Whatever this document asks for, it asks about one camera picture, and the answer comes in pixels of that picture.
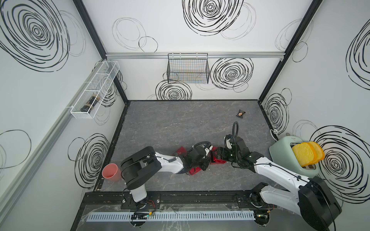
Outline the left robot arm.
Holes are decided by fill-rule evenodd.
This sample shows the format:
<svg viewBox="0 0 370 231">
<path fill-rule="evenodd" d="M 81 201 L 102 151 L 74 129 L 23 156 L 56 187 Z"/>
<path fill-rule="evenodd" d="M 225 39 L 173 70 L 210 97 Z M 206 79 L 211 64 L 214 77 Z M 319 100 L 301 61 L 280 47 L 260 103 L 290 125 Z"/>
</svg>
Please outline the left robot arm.
<svg viewBox="0 0 370 231">
<path fill-rule="evenodd" d="M 133 201 L 140 203 L 147 198 L 145 183 L 156 173 L 188 174 L 197 168 L 205 171 L 211 162 L 212 148 L 209 141 L 202 141 L 182 154 L 168 156 L 147 146 L 121 161 L 121 177 Z"/>
</svg>

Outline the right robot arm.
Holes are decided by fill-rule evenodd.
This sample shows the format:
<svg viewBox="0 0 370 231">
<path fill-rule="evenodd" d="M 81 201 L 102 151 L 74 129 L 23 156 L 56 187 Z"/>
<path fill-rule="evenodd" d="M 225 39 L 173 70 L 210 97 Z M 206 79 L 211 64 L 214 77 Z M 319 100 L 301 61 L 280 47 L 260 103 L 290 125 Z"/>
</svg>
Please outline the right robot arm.
<svg viewBox="0 0 370 231">
<path fill-rule="evenodd" d="M 316 231 L 336 228 L 335 219 L 342 208 L 323 179 L 299 175 L 258 152 L 249 151 L 238 131 L 239 124 L 234 122 L 231 134 L 224 137 L 224 147 L 216 150 L 218 159 L 230 162 L 234 168 L 265 176 L 283 187 L 281 190 L 263 182 L 255 186 L 250 200 L 256 208 L 272 204 L 300 215 Z"/>
</svg>

